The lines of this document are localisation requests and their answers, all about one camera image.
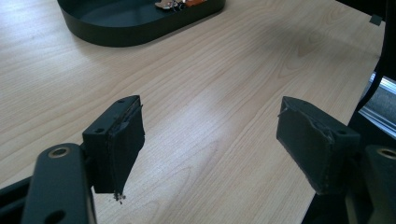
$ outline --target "round hole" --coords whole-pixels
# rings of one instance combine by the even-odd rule
[[[387,148],[380,148],[378,151],[379,155],[386,157],[391,160],[396,160],[396,152],[387,149]]]
[[[59,223],[60,221],[62,221],[64,219],[65,216],[66,216],[66,213],[63,210],[55,211],[46,217],[45,223],[46,224]]]
[[[58,147],[53,149],[50,153],[49,153],[49,157],[50,158],[60,158],[63,157],[65,155],[67,155],[70,151],[70,148],[68,147]]]
[[[102,133],[105,129],[95,129],[94,132],[95,133]]]

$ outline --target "black metal bracket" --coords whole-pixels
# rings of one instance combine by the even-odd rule
[[[346,195],[351,223],[396,223],[396,149],[359,150],[358,133],[291,97],[283,98],[276,138],[317,194]]]
[[[96,223],[96,193],[122,192],[145,142],[139,96],[118,100],[83,133],[84,143],[43,151],[32,177],[0,189],[0,223]]]

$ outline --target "black oval tray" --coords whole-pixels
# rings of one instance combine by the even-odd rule
[[[180,11],[154,6],[160,0],[58,0],[69,30],[90,43],[129,47],[147,43],[224,8],[207,0]]]

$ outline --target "wood grain surface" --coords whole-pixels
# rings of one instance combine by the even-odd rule
[[[99,223],[300,223],[314,191],[276,141],[284,95],[347,123],[383,25],[329,0],[227,0],[219,14],[113,49],[67,29],[55,0],[0,1],[0,188],[141,95],[146,144]]]

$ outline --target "table surface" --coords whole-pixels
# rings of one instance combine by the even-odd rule
[[[284,95],[347,123],[384,26],[329,0],[227,0],[130,48],[73,36],[55,0],[0,1],[0,188],[113,102],[142,99],[146,144],[100,223],[300,223],[314,191],[276,141]]]

